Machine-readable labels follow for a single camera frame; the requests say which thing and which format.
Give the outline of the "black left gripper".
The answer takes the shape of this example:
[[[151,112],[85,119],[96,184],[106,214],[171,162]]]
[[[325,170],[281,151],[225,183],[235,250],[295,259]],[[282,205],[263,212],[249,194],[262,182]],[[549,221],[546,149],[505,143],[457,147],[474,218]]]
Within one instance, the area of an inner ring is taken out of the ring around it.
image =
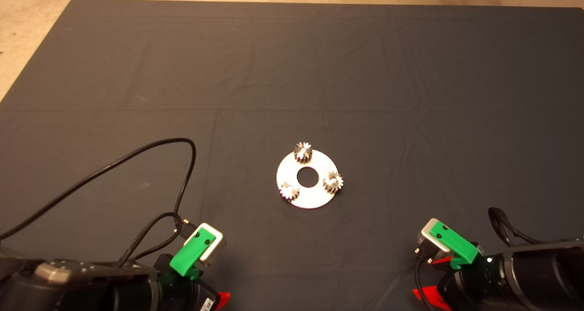
[[[171,254],[161,254],[154,263],[154,311],[220,311],[231,299],[229,292],[217,292],[201,279],[181,276],[171,266]]]

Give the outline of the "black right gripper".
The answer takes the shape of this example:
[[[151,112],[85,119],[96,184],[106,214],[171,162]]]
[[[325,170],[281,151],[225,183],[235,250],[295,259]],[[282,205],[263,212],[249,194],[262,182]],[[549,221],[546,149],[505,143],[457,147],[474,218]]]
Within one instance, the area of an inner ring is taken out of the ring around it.
[[[441,311],[479,311],[483,306],[503,301],[500,285],[505,284],[504,261],[499,254],[488,254],[478,243],[472,264],[455,270],[449,266],[437,286],[424,286],[427,301]],[[435,259],[431,264],[449,264],[453,256]]]

